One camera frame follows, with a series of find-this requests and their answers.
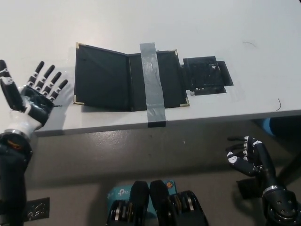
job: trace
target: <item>duct tape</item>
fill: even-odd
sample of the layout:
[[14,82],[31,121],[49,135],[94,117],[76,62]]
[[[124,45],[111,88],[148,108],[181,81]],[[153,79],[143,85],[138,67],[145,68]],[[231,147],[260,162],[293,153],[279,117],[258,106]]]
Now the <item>duct tape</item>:
[[140,44],[148,127],[165,127],[165,107],[155,43]]

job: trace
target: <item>gold metal corner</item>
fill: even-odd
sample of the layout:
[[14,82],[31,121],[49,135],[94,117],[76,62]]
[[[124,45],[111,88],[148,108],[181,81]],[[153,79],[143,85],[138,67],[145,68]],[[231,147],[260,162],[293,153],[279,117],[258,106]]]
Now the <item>gold metal corner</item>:
[[73,96],[73,103],[74,103],[75,105],[85,105],[85,103],[83,103],[83,102],[78,102],[78,101],[76,101],[76,95]]
[[85,46],[85,44],[76,42],[76,48],[79,48],[79,46]]
[[176,49],[169,50],[169,52],[174,52],[176,56],[178,55],[178,50],[176,50]]
[[185,99],[186,99],[186,103],[181,104],[180,107],[189,107],[190,106],[188,98],[186,97]]
[[85,105],[85,103],[83,103],[83,102],[74,102],[74,104],[76,104],[76,105]]

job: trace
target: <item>blue box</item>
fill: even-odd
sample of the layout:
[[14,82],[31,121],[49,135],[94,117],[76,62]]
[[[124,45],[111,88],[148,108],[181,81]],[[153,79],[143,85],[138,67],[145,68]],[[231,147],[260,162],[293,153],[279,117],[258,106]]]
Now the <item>blue box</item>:
[[[163,180],[163,182],[166,184],[170,195],[177,193],[174,180]],[[132,186],[133,185],[124,185],[114,187],[108,193],[108,211],[110,211],[111,205],[115,200],[129,200]],[[149,206],[147,208],[147,212],[147,218],[157,218],[157,214],[152,205],[151,198],[149,199]]]

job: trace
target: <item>open black folder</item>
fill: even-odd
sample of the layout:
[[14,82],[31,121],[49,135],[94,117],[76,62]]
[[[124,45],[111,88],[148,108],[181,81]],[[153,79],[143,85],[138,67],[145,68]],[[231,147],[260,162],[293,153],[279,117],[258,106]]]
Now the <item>open black folder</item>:
[[[189,106],[176,50],[157,51],[165,108]],[[146,110],[141,54],[77,44],[74,103],[112,111]]]

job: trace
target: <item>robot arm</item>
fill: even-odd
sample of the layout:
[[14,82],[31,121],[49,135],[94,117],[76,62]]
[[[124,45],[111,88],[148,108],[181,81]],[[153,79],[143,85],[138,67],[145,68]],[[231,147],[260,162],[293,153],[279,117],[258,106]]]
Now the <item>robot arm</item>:
[[23,225],[26,204],[24,173],[32,156],[30,139],[35,130],[45,125],[54,107],[53,101],[68,82],[64,80],[51,92],[61,76],[59,72],[48,85],[44,85],[55,68],[52,65],[36,83],[43,65],[44,62],[41,62],[27,85],[18,89],[5,62],[0,60],[0,85],[12,109],[11,123],[4,133],[0,134],[0,210],[12,226]]
[[301,206],[295,194],[277,179],[274,164],[264,143],[252,137],[230,137],[228,140],[243,142],[226,149],[228,162],[237,171],[256,177],[267,225],[300,226]]

